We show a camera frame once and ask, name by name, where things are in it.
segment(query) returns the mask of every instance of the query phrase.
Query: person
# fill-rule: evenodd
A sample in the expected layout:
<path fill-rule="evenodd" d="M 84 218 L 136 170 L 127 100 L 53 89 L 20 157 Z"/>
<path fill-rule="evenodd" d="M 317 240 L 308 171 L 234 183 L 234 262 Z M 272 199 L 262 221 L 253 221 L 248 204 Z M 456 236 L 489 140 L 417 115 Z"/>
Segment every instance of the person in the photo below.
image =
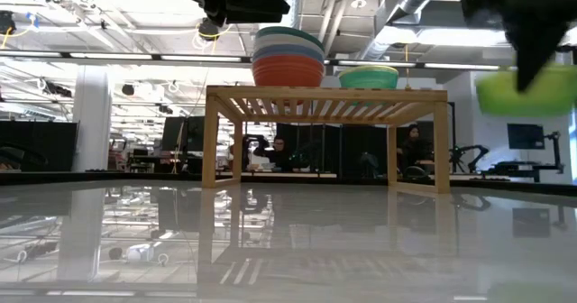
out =
<path fill-rule="evenodd" d="M 403 142 L 397 153 L 400 154 L 399 168 L 401 171 L 411 166 L 430 164 L 431 151 L 429 142 L 421 139 L 418 125 L 408 127 L 408 138 Z"/>
<path fill-rule="evenodd" d="M 285 140 L 282 137 L 278 135 L 274 137 L 274 143 L 272 144 L 274 151 L 265 151 L 265 147 L 268 146 L 259 146 L 254 150 L 254 155 L 269 158 L 270 163 L 275 163 L 275 167 L 280 168 L 283 172 L 292 171 L 290 165 L 290 151 L 287 150 Z"/>

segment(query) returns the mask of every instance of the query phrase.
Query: stacked bowls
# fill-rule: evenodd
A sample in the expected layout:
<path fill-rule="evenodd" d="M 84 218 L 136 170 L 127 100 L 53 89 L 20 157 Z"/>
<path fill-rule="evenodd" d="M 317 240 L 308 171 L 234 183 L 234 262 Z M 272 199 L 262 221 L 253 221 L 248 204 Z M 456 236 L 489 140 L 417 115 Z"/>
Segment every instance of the stacked bowls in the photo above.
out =
<path fill-rule="evenodd" d="M 298 29 L 268 27 L 254 41 L 252 76 L 262 87 L 319 87 L 325 74 L 325 50 Z"/>
<path fill-rule="evenodd" d="M 339 74 L 341 87 L 396 89 L 398 71 L 386 66 L 361 66 Z"/>

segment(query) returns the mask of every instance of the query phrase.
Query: ceiling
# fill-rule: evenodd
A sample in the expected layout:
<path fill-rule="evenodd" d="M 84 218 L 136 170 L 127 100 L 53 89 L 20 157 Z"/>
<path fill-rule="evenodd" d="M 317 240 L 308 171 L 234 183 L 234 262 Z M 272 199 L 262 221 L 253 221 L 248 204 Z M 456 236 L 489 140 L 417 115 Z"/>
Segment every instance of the ceiling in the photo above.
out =
<path fill-rule="evenodd" d="M 347 58 L 361 51 L 374 34 L 373 18 L 382 0 L 366 0 L 367 4 L 363 8 L 349 6 L 350 1 L 342 0 L 347 5 L 339 25 L 339 33 L 330 49 L 331 57 Z M 435 2 L 441 5 L 458 5 L 455 0 Z M 301 30 L 318 35 L 323 21 L 323 3 L 324 0 L 300 0 L 298 27 Z M 59 4 L 47 3 L 44 0 L 2 0 L 0 10 L 14 12 L 16 35 L 29 30 L 21 36 L 8 38 L 6 50 L 251 56 L 254 34 L 259 30 L 258 24 L 235 24 L 224 27 L 226 32 L 217 42 L 201 41 L 196 28 L 205 14 L 197 3 L 190 0 L 68 0 Z M 30 14 L 34 14 L 37 19 L 37 22 L 34 22 L 37 27 L 31 29 L 31 19 L 28 17 Z M 491 65 L 509 65 L 512 61 L 510 48 L 503 45 L 456 47 L 411 43 L 407 47 L 408 52 L 405 49 L 389 48 L 384 59 Z M 202 114 L 202 92 L 206 85 L 253 83 L 249 69 L 109 66 L 117 77 L 115 103 L 163 101 L 187 104 L 174 106 L 175 114 L 187 115 L 191 111 L 193 115 Z M 0 63 L 2 97 L 67 100 L 61 96 L 43 93 L 43 82 L 39 79 L 58 83 L 74 92 L 76 72 L 77 64 L 74 63 L 5 60 Z M 434 78 L 436 81 L 432 80 L 433 82 L 442 84 L 455 74 L 454 71 L 447 70 L 417 69 L 410 72 L 410 77 Z M 122 86 L 126 83 L 146 86 L 150 92 L 125 96 Z M 60 120 L 71 118 L 69 113 L 72 112 L 72 105 L 23 106 L 31 107 L 40 113 L 50 113 Z M 0 107 L 0 119 L 15 115 L 23 119 L 39 118 L 22 116 L 14 106 Z M 150 117 L 161 123 L 163 116 L 166 115 L 160 113 L 157 106 L 115 106 L 112 131 L 121 133 L 126 129 L 115 122 L 132 122 L 135 123 L 135 129 L 138 129 L 142 119 Z M 161 133 L 161 124 L 154 132 Z"/>

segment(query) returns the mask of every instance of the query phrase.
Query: white column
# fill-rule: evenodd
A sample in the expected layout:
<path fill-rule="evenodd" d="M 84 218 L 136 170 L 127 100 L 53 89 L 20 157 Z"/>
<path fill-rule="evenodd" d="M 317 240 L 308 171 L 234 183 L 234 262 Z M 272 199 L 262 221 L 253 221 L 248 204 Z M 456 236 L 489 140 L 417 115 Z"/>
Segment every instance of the white column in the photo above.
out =
<path fill-rule="evenodd" d="M 107 67 L 78 68 L 74 122 L 78 123 L 74 171 L 106 169 L 112 84 Z M 72 192 L 70 215 L 62 221 L 58 278 L 91 281 L 98 274 L 105 189 Z"/>

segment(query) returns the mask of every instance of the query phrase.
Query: slatted wooden shelf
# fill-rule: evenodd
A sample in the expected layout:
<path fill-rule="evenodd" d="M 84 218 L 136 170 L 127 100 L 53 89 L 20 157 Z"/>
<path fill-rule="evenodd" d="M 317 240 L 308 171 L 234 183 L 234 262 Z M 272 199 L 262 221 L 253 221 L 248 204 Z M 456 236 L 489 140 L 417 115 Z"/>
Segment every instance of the slatted wooden shelf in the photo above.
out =
<path fill-rule="evenodd" d="M 448 191 L 448 135 L 446 122 L 447 92 L 444 90 L 382 90 L 361 88 L 311 87 L 221 87 L 206 89 L 205 154 L 214 156 L 218 113 L 235 124 L 234 152 L 242 150 L 242 122 L 320 123 L 320 124 L 386 124 L 389 126 L 389 168 L 397 167 L 396 126 L 434 114 L 435 192 Z M 241 164 L 234 166 L 234 177 L 215 180 L 215 163 L 203 162 L 203 187 L 240 181 Z M 396 185 L 396 175 L 389 176 Z"/>

